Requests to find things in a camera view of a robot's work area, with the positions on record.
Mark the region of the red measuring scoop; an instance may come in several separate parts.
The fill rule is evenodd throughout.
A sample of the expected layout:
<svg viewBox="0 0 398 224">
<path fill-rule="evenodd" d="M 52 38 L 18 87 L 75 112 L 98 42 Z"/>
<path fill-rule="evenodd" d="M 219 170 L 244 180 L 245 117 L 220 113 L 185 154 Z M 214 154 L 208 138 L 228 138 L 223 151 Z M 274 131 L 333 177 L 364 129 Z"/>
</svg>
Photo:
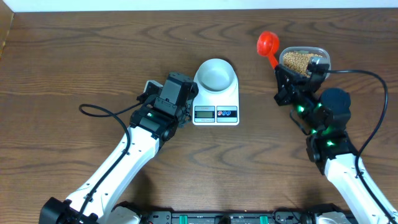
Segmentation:
<svg viewBox="0 0 398 224">
<path fill-rule="evenodd" d="M 257 40 L 257 53 L 262 57 L 268 58 L 272 68 L 276 68 L 279 64 L 275 57 L 275 54 L 279 49 L 279 44 L 278 36 L 270 31 L 262 32 Z"/>
</svg>

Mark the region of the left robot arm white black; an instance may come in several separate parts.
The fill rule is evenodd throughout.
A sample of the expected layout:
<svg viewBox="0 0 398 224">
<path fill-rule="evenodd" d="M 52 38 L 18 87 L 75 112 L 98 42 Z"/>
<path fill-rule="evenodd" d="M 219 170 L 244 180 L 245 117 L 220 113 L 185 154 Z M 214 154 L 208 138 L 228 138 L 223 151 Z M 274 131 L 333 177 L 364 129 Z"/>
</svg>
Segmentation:
<svg viewBox="0 0 398 224">
<path fill-rule="evenodd" d="M 191 120 L 190 106 L 198 94 L 192 78 L 169 73 L 161 85 L 149 80 L 138 96 L 139 109 L 122 125 L 124 136 L 98 170 L 64 201 L 50 198 L 40 223 L 106 223 L 134 176 Z"/>
</svg>

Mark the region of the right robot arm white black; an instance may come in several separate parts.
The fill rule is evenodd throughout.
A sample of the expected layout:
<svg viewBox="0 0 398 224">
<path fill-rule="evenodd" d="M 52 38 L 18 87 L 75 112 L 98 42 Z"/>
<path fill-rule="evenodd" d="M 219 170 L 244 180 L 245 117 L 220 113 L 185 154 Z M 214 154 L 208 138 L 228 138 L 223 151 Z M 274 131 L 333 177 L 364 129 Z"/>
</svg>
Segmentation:
<svg viewBox="0 0 398 224">
<path fill-rule="evenodd" d="M 358 223 L 397 223 L 397 210 L 367 172 L 360 149 L 352 144 L 346 125 L 351 118 L 351 98 L 341 88 L 315 93 L 332 73 L 327 64 L 311 63 L 309 77 L 281 64 L 275 66 L 279 106 L 293 105 L 291 113 L 301 119 L 297 126 L 306 135 L 307 154 L 321 175 L 344 198 Z"/>
</svg>

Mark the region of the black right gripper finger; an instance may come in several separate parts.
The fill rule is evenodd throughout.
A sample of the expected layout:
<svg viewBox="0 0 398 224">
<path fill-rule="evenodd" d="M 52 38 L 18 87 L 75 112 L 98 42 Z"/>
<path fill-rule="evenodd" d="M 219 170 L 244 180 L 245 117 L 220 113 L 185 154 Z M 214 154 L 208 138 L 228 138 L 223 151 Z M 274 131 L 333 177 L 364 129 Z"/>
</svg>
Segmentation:
<svg viewBox="0 0 398 224">
<path fill-rule="evenodd" d="M 287 82 L 291 83 L 307 83 L 310 81 L 309 77 L 302 75 L 299 72 L 296 72 L 285 65 L 279 65 L 279 71 L 282 73 L 282 76 L 286 79 Z"/>
<path fill-rule="evenodd" d="M 278 92 L 286 91 L 287 93 L 292 93 L 294 87 L 292 82 L 295 78 L 295 72 L 286 66 L 279 64 L 274 69 L 275 77 L 277 80 L 277 90 Z"/>
</svg>

